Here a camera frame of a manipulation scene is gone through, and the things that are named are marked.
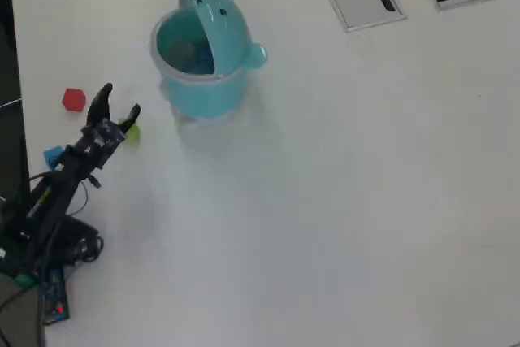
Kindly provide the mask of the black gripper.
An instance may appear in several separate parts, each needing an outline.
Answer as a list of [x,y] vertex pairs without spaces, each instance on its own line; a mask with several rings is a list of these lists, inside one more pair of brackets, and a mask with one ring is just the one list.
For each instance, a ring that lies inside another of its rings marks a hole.
[[[97,92],[88,110],[87,126],[96,126],[104,119],[111,118],[109,96],[112,89],[113,84],[106,83]],[[135,104],[129,111],[128,116],[118,122],[120,131],[126,134],[136,123],[140,113],[141,106]],[[83,167],[92,169],[102,169],[115,152],[115,149],[115,134],[106,128],[83,127],[80,139],[76,143],[67,146],[67,152],[77,157]]]

